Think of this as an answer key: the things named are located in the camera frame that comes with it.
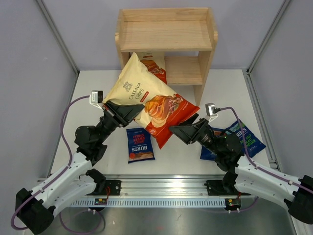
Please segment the blue Burts chilli bag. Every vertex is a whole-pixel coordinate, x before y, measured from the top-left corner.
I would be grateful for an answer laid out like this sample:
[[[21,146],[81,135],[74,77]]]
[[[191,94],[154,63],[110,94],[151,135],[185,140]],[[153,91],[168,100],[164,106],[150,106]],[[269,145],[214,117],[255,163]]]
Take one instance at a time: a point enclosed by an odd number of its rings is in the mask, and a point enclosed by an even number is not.
[[[128,163],[155,160],[151,135],[144,128],[127,129]]]
[[[220,129],[220,128],[212,128],[212,129],[213,129],[215,136],[220,136],[220,135],[225,134],[224,129]],[[202,146],[201,155],[200,155],[201,160],[214,161],[216,156],[217,156],[216,154],[212,153],[210,150]]]

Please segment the cassava chips bag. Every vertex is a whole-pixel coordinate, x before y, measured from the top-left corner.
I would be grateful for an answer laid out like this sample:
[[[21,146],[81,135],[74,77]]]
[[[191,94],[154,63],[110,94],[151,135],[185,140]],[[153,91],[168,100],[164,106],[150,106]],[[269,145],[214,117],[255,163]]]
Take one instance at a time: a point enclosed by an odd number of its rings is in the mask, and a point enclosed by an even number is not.
[[[200,109],[150,73],[136,53],[102,102],[108,101],[117,105],[144,105],[134,121],[156,139],[159,148],[172,135],[169,127],[181,124]]]
[[[131,82],[148,85],[167,86],[164,52],[133,52],[123,68]]]

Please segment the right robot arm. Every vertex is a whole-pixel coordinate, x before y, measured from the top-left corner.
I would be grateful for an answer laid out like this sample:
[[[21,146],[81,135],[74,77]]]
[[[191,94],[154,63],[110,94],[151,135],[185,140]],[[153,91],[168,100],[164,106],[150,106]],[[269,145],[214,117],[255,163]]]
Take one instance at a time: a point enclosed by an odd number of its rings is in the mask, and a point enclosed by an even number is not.
[[[255,195],[278,204],[303,223],[313,223],[312,177],[298,178],[261,165],[242,151],[236,134],[216,136],[205,118],[172,126],[170,131],[185,144],[198,142],[216,154],[217,166],[226,172],[222,185],[228,193]]]

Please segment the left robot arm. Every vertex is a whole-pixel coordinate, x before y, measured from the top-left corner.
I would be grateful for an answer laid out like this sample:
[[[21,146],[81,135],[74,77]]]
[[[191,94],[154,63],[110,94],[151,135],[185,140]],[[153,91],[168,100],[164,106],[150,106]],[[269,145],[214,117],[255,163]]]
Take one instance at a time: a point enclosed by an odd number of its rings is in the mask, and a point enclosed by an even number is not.
[[[103,142],[118,127],[126,127],[143,110],[142,104],[104,104],[103,116],[96,126],[80,126],[75,132],[77,150],[68,164],[31,190],[22,188],[16,194],[15,212],[26,229],[38,235],[46,230],[54,218],[72,202],[88,194],[101,193],[106,177],[93,166],[102,159],[107,146]]]

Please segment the wooden two-tier shelf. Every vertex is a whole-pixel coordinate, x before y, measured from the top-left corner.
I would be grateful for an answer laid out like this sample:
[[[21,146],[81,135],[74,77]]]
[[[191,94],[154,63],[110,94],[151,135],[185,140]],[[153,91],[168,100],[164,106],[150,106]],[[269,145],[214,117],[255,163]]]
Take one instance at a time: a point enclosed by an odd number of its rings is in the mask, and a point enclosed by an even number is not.
[[[167,83],[193,86],[200,105],[218,43],[211,7],[121,9],[115,45],[121,67],[132,52],[196,51],[197,55],[165,57]]]

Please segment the blue Burts salt vinegar bag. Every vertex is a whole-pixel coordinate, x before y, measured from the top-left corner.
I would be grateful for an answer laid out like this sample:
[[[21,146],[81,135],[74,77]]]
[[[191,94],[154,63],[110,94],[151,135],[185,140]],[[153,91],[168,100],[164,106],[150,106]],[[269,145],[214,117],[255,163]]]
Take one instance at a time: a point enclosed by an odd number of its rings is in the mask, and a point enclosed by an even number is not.
[[[240,143],[242,145],[242,151],[245,154],[246,150],[243,141],[244,137],[246,141],[248,155],[251,158],[253,158],[259,152],[264,150],[266,146],[254,135],[254,133],[243,122],[241,122],[241,126],[243,128],[243,132],[240,129],[238,121],[235,121],[231,126],[225,129],[225,133],[228,135],[234,133],[239,138]]]

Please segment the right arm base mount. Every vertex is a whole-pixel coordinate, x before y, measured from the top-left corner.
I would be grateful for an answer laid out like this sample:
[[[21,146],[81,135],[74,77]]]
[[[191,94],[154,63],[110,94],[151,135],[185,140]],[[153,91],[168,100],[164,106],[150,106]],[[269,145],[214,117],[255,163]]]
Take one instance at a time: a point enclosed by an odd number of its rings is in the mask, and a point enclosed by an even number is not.
[[[237,192],[228,192],[224,189],[221,180],[207,180],[204,183],[206,187],[207,194],[209,196],[237,196]]]

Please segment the aluminium mounting rail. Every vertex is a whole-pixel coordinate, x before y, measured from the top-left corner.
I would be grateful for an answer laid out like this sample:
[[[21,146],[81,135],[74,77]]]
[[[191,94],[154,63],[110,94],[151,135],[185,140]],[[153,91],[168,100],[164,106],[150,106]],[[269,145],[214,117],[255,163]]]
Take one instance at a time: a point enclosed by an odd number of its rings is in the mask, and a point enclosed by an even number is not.
[[[76,178],[49,203],[60,212],[67,207],[81,208],[225,208],[237,196],[209,196],[207,180],[222,180],[208,175],[106,175],[106,180],[120,180],[119,196],[91,193],[92,180]]]

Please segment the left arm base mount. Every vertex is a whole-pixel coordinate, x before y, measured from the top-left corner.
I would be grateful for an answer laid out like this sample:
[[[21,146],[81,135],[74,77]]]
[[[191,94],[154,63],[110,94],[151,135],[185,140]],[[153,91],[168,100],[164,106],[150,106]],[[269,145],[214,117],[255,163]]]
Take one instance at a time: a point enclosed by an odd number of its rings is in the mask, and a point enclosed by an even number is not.
[[[121,191],[120,180],[106,180],[101,183],[99,188],[95,191],[95,195],[101,196],[119,196]]]

